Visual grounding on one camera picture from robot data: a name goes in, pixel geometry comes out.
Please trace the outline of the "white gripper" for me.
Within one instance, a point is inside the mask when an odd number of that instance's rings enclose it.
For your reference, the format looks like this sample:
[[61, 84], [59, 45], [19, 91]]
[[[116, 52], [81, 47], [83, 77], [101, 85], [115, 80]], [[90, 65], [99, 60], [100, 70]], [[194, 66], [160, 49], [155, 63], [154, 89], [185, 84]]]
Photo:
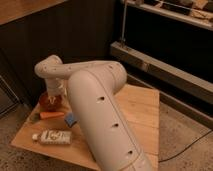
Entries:
[[46, 79], [46, 89], [49, 95], [49, 101], [51, 104], [54, 103], [55, 97], [54, 96], [61, 96], [62, 101], [66, 99], [66, 82], [62, 79]]

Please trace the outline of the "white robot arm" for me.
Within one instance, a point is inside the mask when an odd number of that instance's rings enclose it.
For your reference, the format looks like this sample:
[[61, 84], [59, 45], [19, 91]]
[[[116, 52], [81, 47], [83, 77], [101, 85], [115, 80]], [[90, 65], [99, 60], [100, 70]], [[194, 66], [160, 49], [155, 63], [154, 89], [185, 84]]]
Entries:
[[102, 171], [153, 171], [150, 160], [114, 99], [127, 72], [117, 61], [65, 64], [51, 55], [34, 67], [50, 96], [66, 93], [88, 146]]

